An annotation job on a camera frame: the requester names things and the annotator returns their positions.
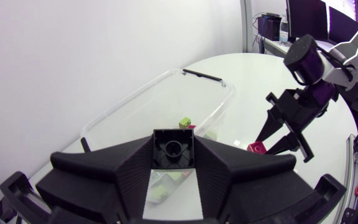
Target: desk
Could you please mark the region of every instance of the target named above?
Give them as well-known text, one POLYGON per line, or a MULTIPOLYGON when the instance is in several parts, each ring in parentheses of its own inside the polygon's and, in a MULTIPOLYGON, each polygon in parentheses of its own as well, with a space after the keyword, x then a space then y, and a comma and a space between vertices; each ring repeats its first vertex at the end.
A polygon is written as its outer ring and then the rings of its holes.
MULTIPOLYGON (((217 130, 217 141, 245 149, 248 144, 255 141, 267 118, 266 111, 272 107, 265 97, 270 92, 280 96, 286 88, 300 88, 282 60, 271 55, 228 54, 207 58, 186 67, 189 70, 223 78, 236 89, 226 114, 221 118, 222 125, 217 130)), ((314 152, 314 158, 305 164, 300 151, 291 152, 297 159, 296 172, 312 188, 324 174, 331 174, 343 182, 346 139, 350 134, 356 133, 356 125, 344 100, 339 98, 336 103, 330 102, 325 115, 316 119, 303 131, 314 152)), ((286 127, 277 131, 264 142, 266 148, 271 147, 286 134, 286 127)), ((75 141, 64 152, 83 152, 80 140, 75 141)), ((33 187, 51 169, 49 163, 31 177, 30 183, 33 187)), ((332 223, 335 212, 333 211, 324 223, 332 223)), ((146 208, 144 218, 202 218, 195 172, 166 201, 158 206, 146 208)))

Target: robotic arm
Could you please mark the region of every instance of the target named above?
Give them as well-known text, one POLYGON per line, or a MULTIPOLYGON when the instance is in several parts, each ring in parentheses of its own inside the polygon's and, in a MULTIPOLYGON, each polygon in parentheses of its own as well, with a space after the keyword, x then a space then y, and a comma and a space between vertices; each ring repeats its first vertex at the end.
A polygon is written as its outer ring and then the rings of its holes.
POLYGON ((304 89, 285 90, 279 99, 270 93, 266 100, 273 104, 256 141, 264 141, 284 124, 290 133, 281 138, 267 154, 301 149, 308 162, 313 153, 302 136, 315 118, 327 110, 330 99, 353 89, 358 81, 358 32, 349 42, 340 43, 329 52, 319 48, 313 37, 306 35, 289 49, 284 64, 304 89))

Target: white wall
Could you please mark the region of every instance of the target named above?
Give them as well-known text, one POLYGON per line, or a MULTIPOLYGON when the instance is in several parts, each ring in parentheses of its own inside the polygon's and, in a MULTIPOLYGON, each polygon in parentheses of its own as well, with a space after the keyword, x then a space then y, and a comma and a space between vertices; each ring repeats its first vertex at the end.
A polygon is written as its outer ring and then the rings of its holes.
POLYGON ((239 0, 0 0, 0 183, 153 77, 241 39, 239 0))

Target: cable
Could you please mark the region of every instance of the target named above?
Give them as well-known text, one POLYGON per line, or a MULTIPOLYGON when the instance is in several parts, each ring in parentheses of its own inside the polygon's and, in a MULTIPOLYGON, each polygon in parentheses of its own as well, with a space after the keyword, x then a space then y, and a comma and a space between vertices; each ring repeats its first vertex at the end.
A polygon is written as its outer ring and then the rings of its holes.
POLYGON ((263 14, 263 13, 266 13, 266 12, 256 13, 252 18, 255 19, 256 16, 258 16, 258 15, 260 15, 260 14, 263 14))
POLYGON ((299 84, 299 85, 302 85, 302 86, 307 86, 308 84, 306 83, 303 83, 301 81, 299 81, 297 75, 295 74, 295 72, 291 71, 291 74, 292 74, 292 77, 295 79, 295 81, 299 84))
POLYGON ((262 28, 260 30, 260 39, 259 39, 259 53, 263 54, 265 52, 265 46, 264 46, 264 41, 263 41, 263 32, 264 32, 264 27, 265 27, 265 22, 268 19, 268 16, 264 16, 262 19, 262 28))
POLYGON ((253 26, 256 30, 258 30, 258 27, 255 26, 255 23, 256 23, 256 21, 258 20, 258 18, 255 18, 255 21, 252 23, 252 26, 253 26))
POLYGON ((353 80, 353 75, 350 73, 350 71, 338 59, 333 57, 330 53, 328 53, 327 51, 325 51, 321 47, 317 46, 317 48, 323 53, 324 56, 327 57, 327 59, 331 63, 335 63, 338 67, 340 67, 342 69, 342 71, 345 73, 345 75, 349 79, 349 82, 351 82, 353 80))

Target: black 3d-printed part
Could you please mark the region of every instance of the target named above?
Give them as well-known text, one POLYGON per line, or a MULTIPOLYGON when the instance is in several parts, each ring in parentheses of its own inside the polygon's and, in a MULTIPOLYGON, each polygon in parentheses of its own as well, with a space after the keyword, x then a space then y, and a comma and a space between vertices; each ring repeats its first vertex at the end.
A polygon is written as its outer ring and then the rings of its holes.
POLYGON ((6 199, 6 197, 3 197, 0 200, 0 219, 8 223, 16 215, 17 212, 12 208, 12 205, 9 204, 9 201, 6 199))
POLYGON ((117 221, 116 214, 122 222, 126 217, 141 218, 152 146, 152 138, 146 137, 81 154, 55 152, 50 158, 53 170, 37 189, 48 204, 97 222, 117 221), (112 207, 121 207, 124 213, 112 207))
MULTIPOLYGON (((183 144, 190 138, 183 129, 161 133, 167 137, 160 136, 164 139, 161 144, 183 144)), ((142 219, 153 136, 93 152, 52 154, 53 170, 37 184, 51 213, 39 212, 36 204, 24 200, 31 186, 20 172, 0 188, 26 221, 41 224, 317 223, 345 191, 329 175, 323 176, 313 190, 293 172, 296 159, 292 155, 254 154, 201 137, 192 138, 192 142, 203 220, 142 219)))
POLYGON ((156 129, 153 137, 153 169, 195 167, 192 129, 156 129))

